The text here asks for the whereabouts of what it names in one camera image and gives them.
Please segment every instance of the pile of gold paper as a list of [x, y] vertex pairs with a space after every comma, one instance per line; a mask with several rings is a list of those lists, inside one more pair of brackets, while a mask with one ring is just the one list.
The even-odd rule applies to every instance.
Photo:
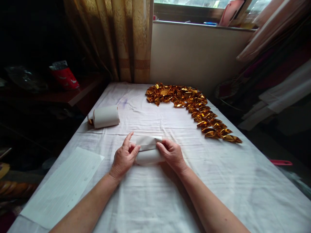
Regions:
[[207, 99], [197, 89], [156, 83], [148, 88], [146, 95], [147, 100], [157, 106], [160, 102], [171, 101], [175, 107], [185, 107], [206, 137], [242, 143], [238, 137], [229, 135], [232, 131], [221, 120], [216, 119], [217, 115], [206, 106]]

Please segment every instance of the beige curtain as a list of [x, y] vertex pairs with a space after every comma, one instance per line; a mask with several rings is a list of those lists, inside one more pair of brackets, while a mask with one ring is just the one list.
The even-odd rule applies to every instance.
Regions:
[[148, 83], [153, 0], [64, 0], [88, 64], [113, 81]]
[[253, 60], [274, 38], [296, 23], [310, 10], [310, 0], [271, 0], [254, 20], [259, 26], [237, 60]]

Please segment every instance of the red bag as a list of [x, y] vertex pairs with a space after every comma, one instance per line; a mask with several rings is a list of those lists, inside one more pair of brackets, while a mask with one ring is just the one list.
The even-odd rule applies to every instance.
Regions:
[[65, 90], [74, 90], [80, 87], [66, 61], [57, 61], [50, 66], [51, 73]]

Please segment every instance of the white paper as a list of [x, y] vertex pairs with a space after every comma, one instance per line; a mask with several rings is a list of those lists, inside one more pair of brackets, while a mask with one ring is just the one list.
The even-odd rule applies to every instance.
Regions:
[[138, 136], [136, 144], [141, 148], [136, 157], [136, 163], [139, 165], [147, 165], [151, 163], [163, 162], [165, 159], [156, 147], [157, 142], [162, 142], [160, 136]]
[[77, 147], [20, 213], [52, 229], [78, 202], [103, 156]]
[[93, 121], [95, 128], [118, 125], [120, 123], [118, 106], [113, 105], [95, 109], [93, 112]]

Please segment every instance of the white wall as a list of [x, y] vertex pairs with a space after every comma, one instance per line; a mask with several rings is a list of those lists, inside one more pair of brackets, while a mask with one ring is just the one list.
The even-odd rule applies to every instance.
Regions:
[[216, 85], [232, 78], [243, 67], [236, 57], [252, 33], [205, 25], [155, 22], [150, 83], [192, 86], [209, 96]]

